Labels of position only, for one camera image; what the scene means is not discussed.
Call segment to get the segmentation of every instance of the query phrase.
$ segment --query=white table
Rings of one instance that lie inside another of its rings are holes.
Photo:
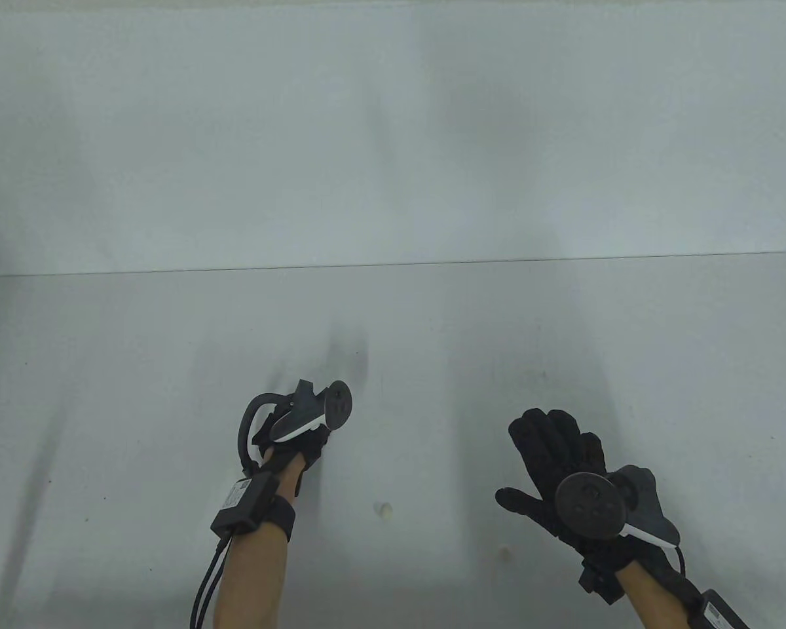
[[[636,626],[494,503],[540,406],[650,467],[696,584],[786,629],[783,254],[0,279],[0,626],[186,626],[244,406],[300,377],[355,405],[283,627]]]

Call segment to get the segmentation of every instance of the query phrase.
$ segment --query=white wall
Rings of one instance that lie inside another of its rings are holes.
[[[783,249],[783,2],[0,14],[0,275]]]

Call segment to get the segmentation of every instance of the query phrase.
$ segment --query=white label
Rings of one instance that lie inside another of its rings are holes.
[[[725,617],[713,606],[713,603],[707,603],[707,605],[705,605],[705,618],[707,618],[707,621],[715,626],[716,629],[734,629],[731,623],[725,620]]]
[[[223,505],[221,506],[221,509],[222,510],[223,509],[229,509],[232,506],[236,506],[238,504],[238,501],[241,500],[241,497],[244,495],[244,490],[247,489],[248,485],[250,485],[250,479],[249,478],[246,478],[244,480],[240,480],[239,482],[237,482],[233,486],[233,489],[231,489],[231,492],[229,492],[227,500],[225,500],[225,503],[223,503]]]

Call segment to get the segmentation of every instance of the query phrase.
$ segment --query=forearm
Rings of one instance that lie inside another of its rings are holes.
[[[294,502],[303,458],[282,473],[281,495]],[[274,629],[285,581],[288,540],[282,528],[265,522],[254,533],[234,537],[215,605],[215,629]]]
[[[633,561],[617,572],[617,579],[646,629],[689,629],[684,605],[662,588],[641,564]]]

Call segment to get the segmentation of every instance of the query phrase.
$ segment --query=black wrist band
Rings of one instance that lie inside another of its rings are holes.
[[[291,503],[281,495],[275,495],[273,502],[268,506],[265,517],[262,518],[262,522],[272,522],[279,528],[282,528],[290,542],[291,531],[294,530],[294,518],[296,518],[296,513]]]

